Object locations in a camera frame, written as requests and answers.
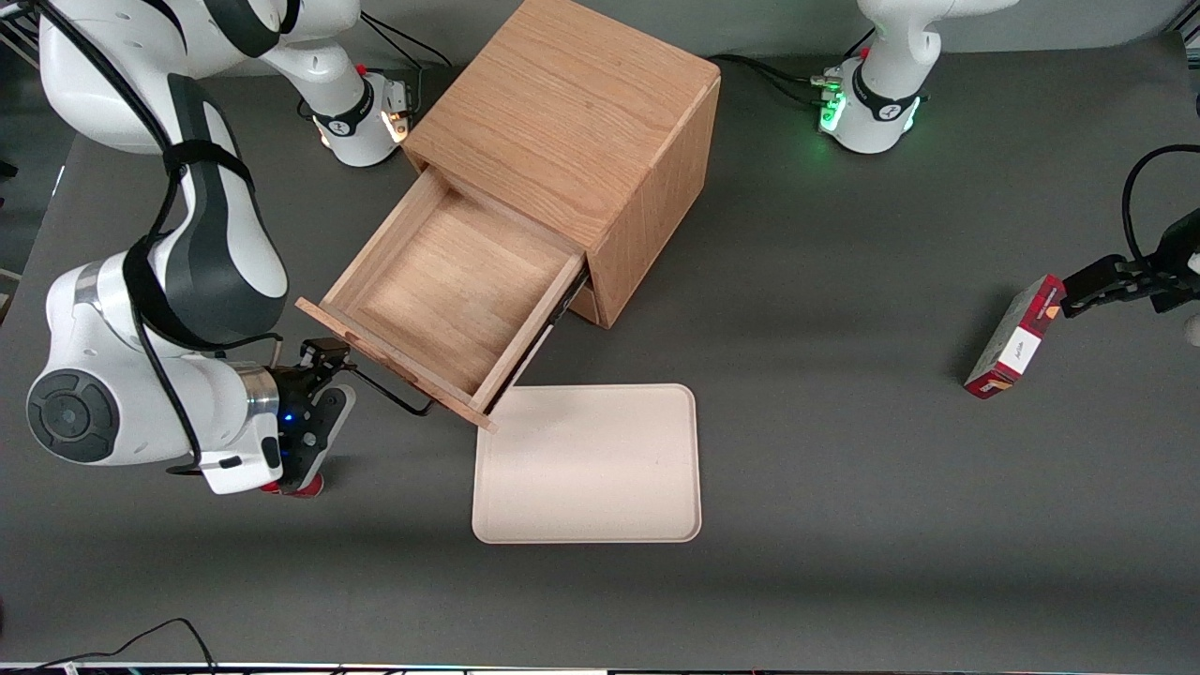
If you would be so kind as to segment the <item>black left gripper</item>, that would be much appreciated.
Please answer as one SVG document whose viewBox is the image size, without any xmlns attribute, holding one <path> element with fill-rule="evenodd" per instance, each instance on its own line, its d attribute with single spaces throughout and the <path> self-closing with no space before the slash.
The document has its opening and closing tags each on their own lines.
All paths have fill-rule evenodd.
<svg viewBox="0 0 1200 675">
<path fill-rule="evenodd" d="M 1066 319 L 1102 305 L 1151 299 L 1156 313 L 1182 307 L 1195 301 L 1199 294 L 1199 274 L 1192 263 L 1199 252 L 1199 209 L 1162 232 L 1158 246 L 1144 255 L 1132 220 L 1128 219 L 1128 247 L 1136 265 L 1130 280 L 1129 261 L 1123 256 L 1106 255 L 1063 281 L 1063 315 Z"/>
</svg>

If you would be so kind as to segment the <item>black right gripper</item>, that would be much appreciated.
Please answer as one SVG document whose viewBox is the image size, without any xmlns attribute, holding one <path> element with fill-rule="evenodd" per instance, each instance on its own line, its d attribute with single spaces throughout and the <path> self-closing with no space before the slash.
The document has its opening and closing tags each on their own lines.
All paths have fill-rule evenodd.
<svg viewBox="0 0 1200 675">
<path fill-rule="evenodd" d="M 319 411 L 322 390 L 337 375 L 355 372 L 346 364 L 352 347 L 338 338 L 310 338 L 300 347 L 299 368 L 268 368 L 278 393 L 278 436 L 282 447 L 304 446 L 306 434 L 317 436 L 326 414 Z"/>
</svg>

